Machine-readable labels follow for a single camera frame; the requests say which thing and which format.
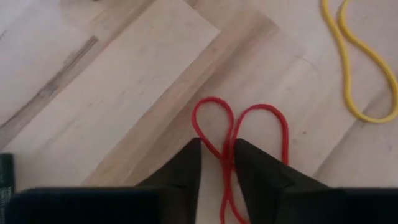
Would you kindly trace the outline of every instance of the wooden floor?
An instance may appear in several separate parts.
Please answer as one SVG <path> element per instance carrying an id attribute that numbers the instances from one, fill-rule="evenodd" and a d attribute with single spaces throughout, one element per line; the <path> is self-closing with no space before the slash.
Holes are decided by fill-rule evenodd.
<path id="1" fill-rule="evenodd" d="M 330 186 L 398 186 L 398 119 L 364 123 L 346 109 L 319 0 L 1 1 L 0 148 L 16 155 L 19 190 L 134 185 L 196 136 L 190 113 L 210 95 L 235 114 L 255 103 L 280 109 L 291 166 L 307 175 Z M 330 0 L 333 12 L 340 4 Z M 395 72 L 397 12 L 395 0 L 352 0 L 347 12 Z M 349 52 L 356 104 L 388 114 L 384 76 Z M 198 118 L 220 146 L 223 112 L 206 105 Z M 239 137 L 280 157 L 269 113 L 252 112 Z M 218 223 L 221 193 L 220 165 L 203 151 L 197 223 Z"/>

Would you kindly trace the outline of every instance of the yellow cord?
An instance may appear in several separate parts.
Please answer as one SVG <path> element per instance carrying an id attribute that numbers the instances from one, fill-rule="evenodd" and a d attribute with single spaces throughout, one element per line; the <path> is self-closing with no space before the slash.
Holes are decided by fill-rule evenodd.
<path id="1" fill-rule="evenodd" d="M 388 66 L 388 64 L 383 61 L 383 59 L 375 53 L 370 47 L 368 47 L 364 42 L 360 41 L 348 28 L 346 24 L 346 8 L 349 0 L 344 0 L 341 5 L 339 16 L 338 16 L 338 25 L 335 22 L 334 18 L 330 14 L 330 10 L 328 7 L 328 0 L 322 0 L 322 9 L 323 16 L 331 30 L 331 33 L 334 35 L 336 39 L 341 59 L 343 62 L 343 71 L 345 75 L 345 86 L 344 86 L 344 98 L 348 109 L 352 112 L 352 114 L 363 120 L 372 123 L 384 123 L 393 120 L 398 115 L 398 83 L 394 76 L 394 72 Z M 392 90 L 392 94 L 394 96 L 394 108 L 390 115 L 385 118 L 375 119 L 363 114 L 354 104 L 353 97 L 351 95 L 351 65 L 348 57 L 348 51 L 344 43 L 343 35 L 355 46 L 360 48 L 363 52 L 365 52 L 377 65 L 381 68 L 381 70 L 386 75 L 387 81 Z"/>

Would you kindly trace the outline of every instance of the string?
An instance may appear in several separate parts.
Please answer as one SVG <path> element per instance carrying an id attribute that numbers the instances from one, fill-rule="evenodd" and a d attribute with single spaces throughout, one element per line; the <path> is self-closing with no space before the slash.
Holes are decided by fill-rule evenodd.
<path id="1" fill-rule="evenodd" d="M 197 112 L 201 105 L 205 103 L 216 103 L 220 105 L 225 111 L 228 116 L 229 127 L 226 133 L 223 148 L 221 152 L 219 152 L 214 145 L 209 141 L 209 139 L 203 134 L 202 130 L 199 127 L 197 121 Z M 273 113 L 279 120 L 282 128 L 282 162 L 286 165 L 289 164 L 289 128 L 286 122 L 284 115 L 275 107 L 271 105 L 265 104 L 258 104 L 253 105 L 247 108 L 242 112 L 239 116 L 238 120 L 236 121 L 236 125 L 234 126 L 234 114 L 232 112 L 231 107 L 225 102 L 224 100 L 217 98 L 217 97 L 207 97 L 200 100 L 194 107 L 192 111 L 192 126 L 197 132 L 199 138 L 204 142 L 206 147 L 209 151 L 220 161 L 223 170 L 223 182 L 224 182 L 224 192 L 223 198 L 221 201 L 220 207 L 220 223 L 225 224 L 225 210 L 226 206 L 229 202 L 231 205 L 232 212 L 236 219 L 239 221 L 240 224 L 246 224 L 247 221 L 242 217 L 239 213 L 238 209 L 236 208 L 235 201 L 233 198 L 233 190 L 231 186 L 231 176 L 232 172 L 235 171 L 234 166 L 234 148 L 235 143 L 238 138 L 239 128 L 243 122 L 244 117 L 252 110 L 267 110 Z"/>
<path id="2" fill-rule="evenodd" d="M 373 51 L 369 46 L 367 46 L 364 42 L 359 40 L 348 28 L 347 23 L 346 23 L 346 9 L 347 5 L 349 3 L 349 0 L 344 0 L 343 4 L 340 7 L 339 14 L 338 14 L 338 23 L 335 22 L 334 18 L 330 14 L 330 10 L 328 7 L 328 0 L 322 0 L 322 12 L 323 16 L 326 20 L 326 23 L 329 26 L 329 29 L 331 30 L 331 33 L 333 34 L 334 38 L 336 39 L 340 54 L 341 54 L 341 61 L 343 63 L 343 72 L 344 72 L 344 77 L 345 77 L 345 86 L 344 86 L 344 98 L 345 98 L 345 103 L 348 107 L 348 109 L 352 112 L 352 114 L 367 122 L 372 122 L 372 123 L 384 123 L 393 120 L 397 115 L 398 115 L 398 83 L 397 80 L 394 76 L 394 72 L 388 66 L 388 64 L 379 56 L 375 51 Z M 352 81 L 351 81 L 351 64 L 348 56 L 348 50 L 345 46 L 344 43 L 344 38 L 345 37 L 348 41 L 350 41 L 352 44 L 357 46 L 359 49 L 361 49 L 364 53 L 366 53 L 379 67 L 380 69 L 384 72 L 386 79 L 390 85 L 390 88 L 392 90 L 392 95 L 394 97 L 394 107 L 392 109 L 391 114 L 386 116 L 385 118 L 381 119 L 376 119 L 376 118 L 371 118 L 369 116 L 366 116 L 363 114 L 355 105 L 353 97 L 351 95 L 351 86 L 352 86 Z"/>

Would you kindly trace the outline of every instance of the red string loop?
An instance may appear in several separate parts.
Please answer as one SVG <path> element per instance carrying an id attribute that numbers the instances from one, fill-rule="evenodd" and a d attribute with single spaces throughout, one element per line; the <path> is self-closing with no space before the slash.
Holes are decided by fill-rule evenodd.
<path id="1" fill-rule="evenodd" d="M 209 141 L 209 139 L 203 134 L 202 130 L 199 127 L 198 121 L 197 121 L 197 111 L 199 107 L 205 103 L 216 103 L 220 105 L 228 115 L 228 120 L 229 120 L 229 128 L 226 133 L 224 143 L 223 143 L 223 148 L 221 153 L 212 145 L 212 143 Z M 271 105 L 265 105 L 265 104 L 258 104 L 258 105 L 253 105 L 247 108 L 242 112 L 242 114 L 239 116 L 238 120 L 236 121 L 236 125 L 234 127 L 234 114 L 232 112 L 231 107 L 227 102 L 224 100 L 217 98 L 217 97 L 206 97 L 202 100 L 200 100 L 194 107 L 192 111 L 192 126 L 197 132 L 199 138 L 205 143 L 206 147 L 209 149 L 209 151 L 217 157 L 217 159 L 220 161 L 222 169 L 223 169 L 223 180 L 224 180 L 224 193 L 223 193 L 223 199 L 221 201 L 221 207 L 220 207 L 220 222 L 221 224 L 225 224 L 225 210 L 227 203 L 231 205 L 232 212 L 234 213 L 234 216 L 236 219 L 240 222 L 240 224 L 247 224 L 248 222 L 242 217 L 242 215 L 239 213 L 238 209 L 236 208 L 235 201 L 233 198 L 233 190 L 231 186 L 231 176 L 232 176 L 232 171 L 235 170 L 234 166 L 234 148 L 235 148 L 235 142 L 238 137 L 239 133 L 239 128 L 240 125 L 243 122 L 244 117 L 251 111 L 251 110 L 267 110 L 273 113 L 277 119 L 279 120 L 282 128 L 282 162 L 286 165 L 289 164 L 289 127 L 287 125 L 286 119 L 284 115 L 275 107 Z"/>

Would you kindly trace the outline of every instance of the green object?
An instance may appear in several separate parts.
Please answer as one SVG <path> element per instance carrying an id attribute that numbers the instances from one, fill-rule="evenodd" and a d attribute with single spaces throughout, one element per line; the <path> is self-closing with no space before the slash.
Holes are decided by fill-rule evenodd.
<path id="1" fill-rule="evenodd" d="M 14 157 L 0 154 L 0 224 L 4 224 L 6 205 L 15 192 Z"/>

